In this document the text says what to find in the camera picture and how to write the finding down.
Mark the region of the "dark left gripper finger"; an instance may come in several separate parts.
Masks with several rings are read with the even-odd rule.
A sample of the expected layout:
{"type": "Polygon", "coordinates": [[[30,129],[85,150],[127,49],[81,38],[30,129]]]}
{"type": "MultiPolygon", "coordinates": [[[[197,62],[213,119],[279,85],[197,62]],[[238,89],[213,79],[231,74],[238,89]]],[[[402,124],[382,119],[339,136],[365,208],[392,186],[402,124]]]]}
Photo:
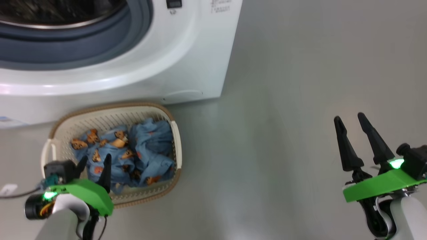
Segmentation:
{"type": "Polygon", "coordinates": [[[103,187],[107,193],[110,193],[111,191],[111,163],[112,163],[112,156],[111,154],[107,154],[106,158],[104,160],[104,168],[102,170],[102,173],[96,182],[99,186],[103,187]]]}
{"type": "Polygon", "coordinates": [[[87,156],[83,156],[81,158],[81,160],[79,161],[79,163],[76,165],[76,168],[75,168],[75,179],[79,179],[80,178],[81,173],[84,171],[84,169],[87,166],[87,160],[88,160],[88,157],[87,156]]]}

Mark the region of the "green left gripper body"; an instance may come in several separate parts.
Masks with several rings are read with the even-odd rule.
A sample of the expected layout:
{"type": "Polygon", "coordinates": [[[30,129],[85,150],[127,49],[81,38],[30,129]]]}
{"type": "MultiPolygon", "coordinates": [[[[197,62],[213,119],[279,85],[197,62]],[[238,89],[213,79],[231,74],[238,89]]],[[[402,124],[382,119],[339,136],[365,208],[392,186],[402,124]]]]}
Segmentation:
{"type": "Polygon", "coordinates": [[[66,198],[83,201],[97,210],[102,217],[111,216],[113,213],[114,205],[107,191],[88,179],[74,179],[67,184],[52,185],[49,188],[51,192],[57,193],[52,213],[65,207],[66,198]]]}

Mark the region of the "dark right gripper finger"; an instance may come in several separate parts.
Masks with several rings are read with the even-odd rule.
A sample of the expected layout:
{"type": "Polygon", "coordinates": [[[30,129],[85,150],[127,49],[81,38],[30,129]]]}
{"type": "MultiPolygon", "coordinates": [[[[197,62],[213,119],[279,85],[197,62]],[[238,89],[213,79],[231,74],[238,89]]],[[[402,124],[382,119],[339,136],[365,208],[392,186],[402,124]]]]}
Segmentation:
{"type": "Polygon", "coordinates": [[[367,135],[372,152],[374,154],[373,161],[376,165],[388,163],[389,160],[395,158],[395,155],[383,140],[378,131],[372,126],[366,115],[362,112],[357,114],[359,123],[363,132],[367,135]]]}
{"type": "Polygon", "coordinates": [[[334,125],[343,171],[350,172],[361,169],[364,162],[355,153],[347,137],[347,129],[339,116],[334,117],[334,125]]]}

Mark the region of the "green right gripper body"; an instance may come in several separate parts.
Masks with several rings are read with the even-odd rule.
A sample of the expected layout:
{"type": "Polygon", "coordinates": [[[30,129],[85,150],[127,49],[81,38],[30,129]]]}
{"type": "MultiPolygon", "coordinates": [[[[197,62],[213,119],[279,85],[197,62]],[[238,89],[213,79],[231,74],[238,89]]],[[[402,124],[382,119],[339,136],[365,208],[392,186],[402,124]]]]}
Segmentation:
{"type": "Polygon", "coordinates": [[[404,159],[395,159],[389,163],[392,167],[390,171],[359,183],[352,183],[343,187],[343,195],[346,202],[350,203],[377,197],[396,190],[426,183],[426,178],[415,180],[404,172],[401,169],[403,163],[404,159]]]}

